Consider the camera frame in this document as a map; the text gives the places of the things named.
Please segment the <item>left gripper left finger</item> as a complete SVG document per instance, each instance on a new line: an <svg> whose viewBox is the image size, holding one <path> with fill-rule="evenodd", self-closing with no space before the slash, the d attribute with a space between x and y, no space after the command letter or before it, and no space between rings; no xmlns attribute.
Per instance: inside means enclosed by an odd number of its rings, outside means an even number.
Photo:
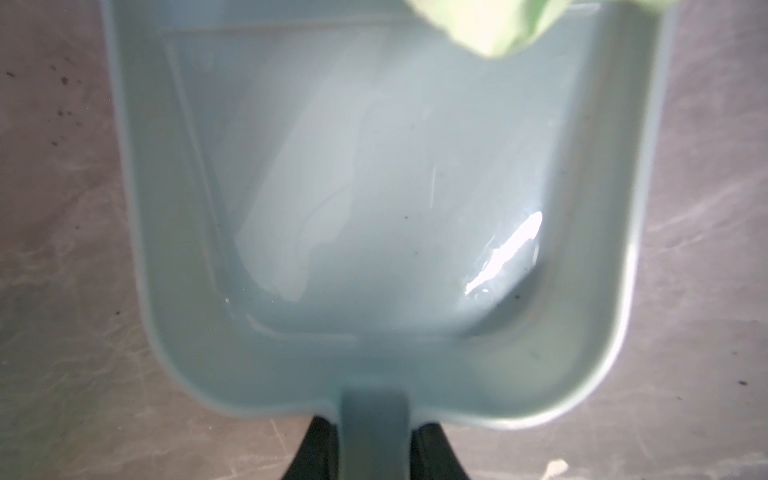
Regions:
<svg viewBox="0 0 768 480"><path fill-rule="evenodd" d="M338 453L336 426L315 416L282 480L336 480Z"/></svg>

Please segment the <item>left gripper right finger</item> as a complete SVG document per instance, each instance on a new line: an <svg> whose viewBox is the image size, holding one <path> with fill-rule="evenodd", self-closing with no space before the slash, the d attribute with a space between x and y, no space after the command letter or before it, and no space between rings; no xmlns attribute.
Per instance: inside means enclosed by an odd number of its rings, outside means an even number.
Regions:
<svg viewBox="0 0 768 480"><path fill-rule="evenodd" d="M439 423L414 430L410 446L411 480L469 480Z"/></svg>

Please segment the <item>teal dustpan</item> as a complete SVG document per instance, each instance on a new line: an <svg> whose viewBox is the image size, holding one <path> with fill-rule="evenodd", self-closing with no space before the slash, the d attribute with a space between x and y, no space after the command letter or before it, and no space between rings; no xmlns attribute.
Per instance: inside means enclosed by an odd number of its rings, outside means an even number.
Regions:
<svg viewBox="0 0 768 480"><path fill-rule="evenodd" d="M337 428L410 479L429 423L525 429L624 341L676 11L497 60L401 1L101 5L141 316L198 401Z"/></svg>

